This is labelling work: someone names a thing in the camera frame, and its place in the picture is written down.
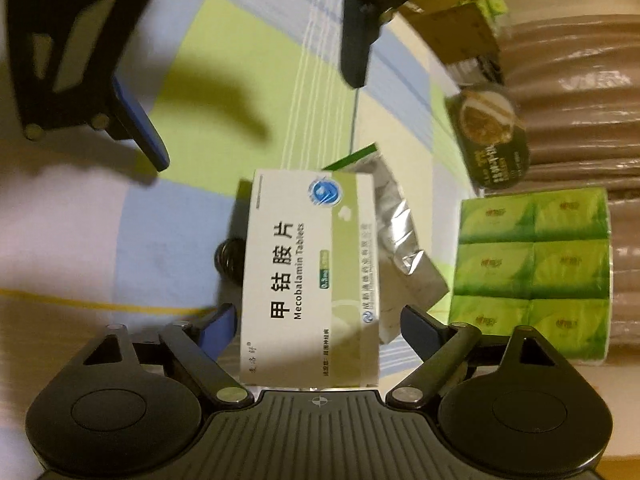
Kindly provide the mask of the silver foil pouch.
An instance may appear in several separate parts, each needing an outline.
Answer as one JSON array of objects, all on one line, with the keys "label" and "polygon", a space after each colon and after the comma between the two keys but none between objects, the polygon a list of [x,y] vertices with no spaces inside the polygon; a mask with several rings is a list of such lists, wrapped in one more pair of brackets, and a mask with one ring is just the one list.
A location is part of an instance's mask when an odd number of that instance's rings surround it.
[{"label": "silver foil pouch", "polygon": [[326,170],[370,174],[373,178],[378,328],[382,344],[389,344],[400,334],[400,314],[407,304],[430,310],[448,294],[449,287],[422,247],[404,190],[375,144],[326,166]]}]

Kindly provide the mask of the white mecobalamin medicine box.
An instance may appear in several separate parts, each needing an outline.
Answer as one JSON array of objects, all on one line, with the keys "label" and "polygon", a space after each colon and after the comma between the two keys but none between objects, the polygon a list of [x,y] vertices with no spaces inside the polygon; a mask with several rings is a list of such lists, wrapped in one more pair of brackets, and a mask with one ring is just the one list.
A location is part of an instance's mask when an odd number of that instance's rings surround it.
[{"label": "white mecobalamin medicine box", "polygon": [[256,171],[241,308],[240,376],[268,388],[378,384],[373,179]]}]

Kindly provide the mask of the small brown cardboard boxes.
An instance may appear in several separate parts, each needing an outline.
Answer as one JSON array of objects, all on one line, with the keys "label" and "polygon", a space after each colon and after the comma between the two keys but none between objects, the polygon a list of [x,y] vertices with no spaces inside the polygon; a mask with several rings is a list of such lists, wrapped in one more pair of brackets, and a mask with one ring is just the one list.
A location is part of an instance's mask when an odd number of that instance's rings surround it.
[{"label": "small brown cardboard boxes", "polygon": [[458,84],[501,84],[498,39],[504,0],[409,0],[399,13],[430,47]]}]

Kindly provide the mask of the checked tablecloth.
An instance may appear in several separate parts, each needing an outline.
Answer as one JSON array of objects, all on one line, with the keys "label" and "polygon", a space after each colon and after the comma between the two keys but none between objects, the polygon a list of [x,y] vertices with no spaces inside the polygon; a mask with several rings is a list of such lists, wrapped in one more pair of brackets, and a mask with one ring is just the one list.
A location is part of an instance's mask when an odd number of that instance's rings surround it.
[{"label": "checked tablecloth", "polygon": [[1,77],[1,396],[34,396],[111,321],[151,328],[239,296],[214,252],[244,226],[258,168],[319,169],[376,144],[421,245],[454,273],[471,187],[444,101],[454,83],[403,18],[367,84],[338,71],[342,0],[152,0],[119,65],[171,157],[87,128],[32,143]]}]

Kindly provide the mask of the green tissue multipack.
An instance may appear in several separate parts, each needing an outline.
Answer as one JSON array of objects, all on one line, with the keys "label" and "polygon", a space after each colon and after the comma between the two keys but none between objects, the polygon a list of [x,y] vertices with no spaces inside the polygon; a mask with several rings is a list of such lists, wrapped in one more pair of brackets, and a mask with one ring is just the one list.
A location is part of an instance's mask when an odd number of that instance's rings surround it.
[{"label": "green tissue multipack", "polygon": [[612,285],[604,188],[462,203],[450,322],[490,336],[532,326],[568,360],[600,364],[610,343]]}]

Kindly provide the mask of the black instant food bowl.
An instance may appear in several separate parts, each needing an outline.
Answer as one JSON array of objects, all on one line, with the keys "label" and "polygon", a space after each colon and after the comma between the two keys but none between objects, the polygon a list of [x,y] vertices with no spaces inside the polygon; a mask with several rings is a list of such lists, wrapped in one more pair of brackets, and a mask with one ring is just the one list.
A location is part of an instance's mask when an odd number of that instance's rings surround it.
[{"label": "black instant food bowl", "polygon": [[445,100],[471,181],[499,191],[523,180],[530,165],[518,106],[501,84],[471,84]]}]

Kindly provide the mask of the beige window curtain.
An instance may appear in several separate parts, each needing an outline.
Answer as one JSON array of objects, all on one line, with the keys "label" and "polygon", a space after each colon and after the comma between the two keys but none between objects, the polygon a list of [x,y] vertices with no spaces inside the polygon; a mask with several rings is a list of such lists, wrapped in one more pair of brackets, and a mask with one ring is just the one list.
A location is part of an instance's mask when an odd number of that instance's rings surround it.
[{"label": "beige window curtain", "polygon": [[613,249],[612,345],[639,348],[639,18],[518,24],[500,42],[532,162],[514,190],[605,188]]}]

